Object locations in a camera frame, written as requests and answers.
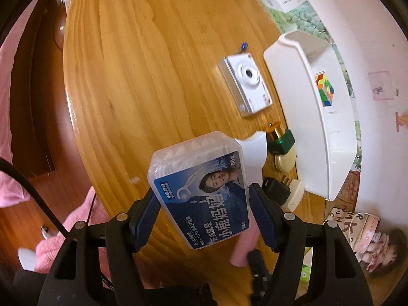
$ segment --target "colorful cube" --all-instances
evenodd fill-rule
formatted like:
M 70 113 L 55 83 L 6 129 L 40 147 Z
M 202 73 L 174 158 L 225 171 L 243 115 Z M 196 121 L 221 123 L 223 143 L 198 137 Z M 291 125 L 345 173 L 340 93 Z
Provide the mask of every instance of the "colorful cube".
M 333 102 L 334 88 L 326 77 L 325 72 L 318 73 L 315 76 L 317 89 L 322 100 L 323 107 L 329 107 Z

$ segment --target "wooden table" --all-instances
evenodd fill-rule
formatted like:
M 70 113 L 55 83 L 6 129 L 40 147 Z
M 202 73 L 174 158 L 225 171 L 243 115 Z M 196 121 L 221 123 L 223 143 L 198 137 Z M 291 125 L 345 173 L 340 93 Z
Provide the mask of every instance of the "wooden table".
M 244 139 L 284 121 L 263 52 L 279 31 L 257 0 L 72 0 L 64 77 L 76 142 L 111 215 L 149 188 L 158 149 L 220 130 Z M 274 104 L 242 118 L 217 64 L 242 42 L 260 67 Z M 269 156 L 265 175 L 281 177 Z M 293 170 L 289 177 L 295 178 Z M 321 223 L 324 199 L 306 194 L 295 212 Z M 248 305 L 248 268 L 228 262 L 236 238 L 189 249 L 161 211 L 138 258 L 165 286 L 209 282 L 219 305 Z M 262 241 L 270 269 L 276 255 Z

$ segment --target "metal screw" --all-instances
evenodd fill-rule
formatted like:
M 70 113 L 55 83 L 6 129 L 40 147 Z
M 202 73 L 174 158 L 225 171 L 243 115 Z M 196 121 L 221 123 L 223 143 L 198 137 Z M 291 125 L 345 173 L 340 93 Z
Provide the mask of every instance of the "metal screw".
M 127 214 L 126 213 L 120 213 L 120 214 L 117 215 L 116 219 L 118 221 L 125 221 L 125 220 L 127 220 Z
M 84 221 L 78 221 L 77 223 L 75 223 L 75 229 L 81 230 L 83 227 L 85 227 Z
M 283 217 L 284 217 L 285 219 L 287 219 L 288 221 L 293 221 L 296 216 L 295 216 L 293 213 L 287 212 L 287 213 L 285 213 L 285 214 L 283 215 Z
M 333 220 L 329 220 L 327 221 L 327 225 L 331 228 L 336 228 L 337 227 L 337 222 L 333 221 Z

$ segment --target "green perfume bottle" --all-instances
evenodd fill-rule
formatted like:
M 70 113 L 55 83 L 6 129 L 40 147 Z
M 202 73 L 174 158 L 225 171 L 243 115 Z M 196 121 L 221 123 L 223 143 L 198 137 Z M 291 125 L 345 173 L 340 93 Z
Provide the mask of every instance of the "green perfume bottle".
M 287 154 L 293 147 L 295 139 L 292 131 L 289 129 L 283 130 L 281 122 L 270 124 L 266 128 L 266 145 L 268 152 L 271 154 Z

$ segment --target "transparent plastic box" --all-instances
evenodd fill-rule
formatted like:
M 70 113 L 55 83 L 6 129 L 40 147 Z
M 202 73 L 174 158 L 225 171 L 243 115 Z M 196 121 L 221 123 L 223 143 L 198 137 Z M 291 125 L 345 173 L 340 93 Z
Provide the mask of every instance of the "transparent plastic box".
M 220 131 L 158 150 L 148 181 L 186 244 L 199 249 L 250 227 L 241 146 Z

